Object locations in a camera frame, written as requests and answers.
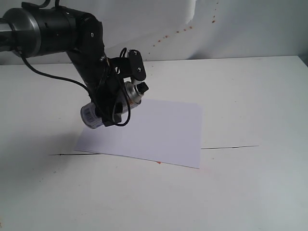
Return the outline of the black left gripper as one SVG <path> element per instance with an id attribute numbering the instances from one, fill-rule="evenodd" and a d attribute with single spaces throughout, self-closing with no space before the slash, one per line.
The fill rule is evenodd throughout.
<path id="1" fill-rule="evenodd" d="M 121 127 L 123 113 L 123 81 L 110 66 L 103 43 L 103 26 L 92 14 L 68 17 L 72 30 L 72 49 L 66 53 L 83 79 L 91 103 L 105 127 Z"/>

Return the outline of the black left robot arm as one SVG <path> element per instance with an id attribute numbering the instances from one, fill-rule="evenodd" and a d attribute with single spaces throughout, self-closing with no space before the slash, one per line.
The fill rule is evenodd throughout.
<path id="1" fill-rule="evenodd" d="M 124 110 L 130 110 L 124 78 L 130 67 L 127 49 L 110 59 L 105 53 L 102 23 L 91 13 L 61 6 L 58 1 L 48 8 L 23 2 L 7 10 L 0 19 L 0 50 L 11 51 L 32 69 L 28 59 L 66 53 L 82 81 L 60 77 L 83 88 L 90 103 L 81 109 L 90 128 L 123 127 Z"/>

